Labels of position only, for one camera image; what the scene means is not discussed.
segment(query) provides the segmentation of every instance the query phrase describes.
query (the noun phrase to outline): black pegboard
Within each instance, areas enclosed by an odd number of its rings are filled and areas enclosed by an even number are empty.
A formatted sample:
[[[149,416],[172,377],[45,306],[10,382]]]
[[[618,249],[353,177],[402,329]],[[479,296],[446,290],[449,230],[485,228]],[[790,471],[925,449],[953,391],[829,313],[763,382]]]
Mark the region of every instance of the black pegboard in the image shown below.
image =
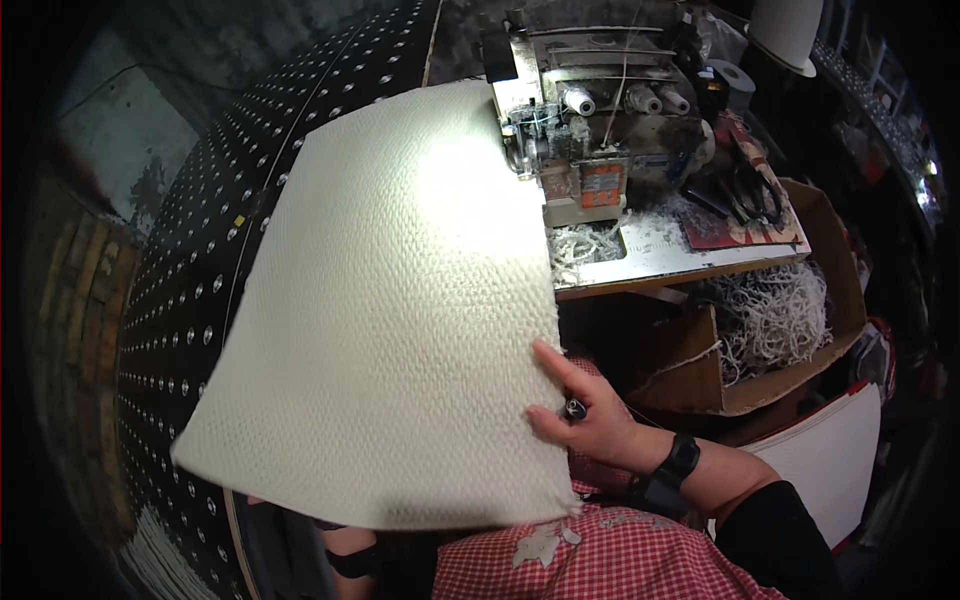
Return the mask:
[[[244,94],[184,162],[137,269],[118,367],[127,489],[138,514],[156,507],[182,555],[222,598],[249,597],[224,492],[173,468],[170,444],[220,357],[303,138],[419,87],[439,4],[409,0],[348,19]]]

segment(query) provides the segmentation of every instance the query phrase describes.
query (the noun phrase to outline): orange label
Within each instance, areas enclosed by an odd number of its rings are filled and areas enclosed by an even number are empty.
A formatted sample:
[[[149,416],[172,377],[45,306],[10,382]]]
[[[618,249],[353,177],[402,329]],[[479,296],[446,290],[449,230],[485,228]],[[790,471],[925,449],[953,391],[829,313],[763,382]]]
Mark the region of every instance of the orange label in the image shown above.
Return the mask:
[[[585,168],[580,177],[580,205],[583,208],[594,208],[619,204],[622,178],[621,164]]]

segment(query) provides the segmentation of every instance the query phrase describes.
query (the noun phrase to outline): cardboard box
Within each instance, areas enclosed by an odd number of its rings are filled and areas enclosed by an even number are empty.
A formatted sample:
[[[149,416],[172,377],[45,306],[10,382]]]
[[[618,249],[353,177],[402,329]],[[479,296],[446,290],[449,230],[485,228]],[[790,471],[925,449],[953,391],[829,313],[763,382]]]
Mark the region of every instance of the cardboard box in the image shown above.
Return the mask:
[[[844,355],[867,324],[863,294],[850,246],[827,196],[815,187],[780,180],[800,217],[824,272],[833,342],[810,361],[724,388],[712,306],[653,327],[630,356],[605,361],[608,379],[624,401],[639,408],[713,415],[742,415],[786,396]],[[676,369],[659,372],[689,361]]]

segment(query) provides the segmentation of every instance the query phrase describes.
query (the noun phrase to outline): hand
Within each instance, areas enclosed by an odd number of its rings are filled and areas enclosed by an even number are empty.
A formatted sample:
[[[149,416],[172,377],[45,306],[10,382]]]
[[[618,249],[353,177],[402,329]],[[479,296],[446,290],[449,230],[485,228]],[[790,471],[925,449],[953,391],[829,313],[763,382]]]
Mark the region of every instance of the hand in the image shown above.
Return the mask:
[[[620,467],[624,452],[638,428],[624,419],[620,397],[604,377],[597,377],[566,360],[542,340],[534,354],[551,375],[587,407],[583,420],[570,422],[543,406],[527,408],[527,418],[538,437],[583,452],[590,458]]]

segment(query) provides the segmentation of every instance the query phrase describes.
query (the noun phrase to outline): checkered fabric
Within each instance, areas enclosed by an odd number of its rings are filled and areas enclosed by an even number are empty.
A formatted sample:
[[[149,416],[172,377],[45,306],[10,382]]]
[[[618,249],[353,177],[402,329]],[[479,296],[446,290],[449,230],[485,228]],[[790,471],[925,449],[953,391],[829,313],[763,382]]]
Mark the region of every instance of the checkered fabric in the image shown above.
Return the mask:
[[[600,372],[584,359],[574,364]],[[631,419],[624,407],[624,418]],[[570,453],[576,492],[622,491],[630,473]],[[433,597],[783,598],[761,588],[702,533],[626,507],[587,504],[580,516],[523,525],[440,548]]]

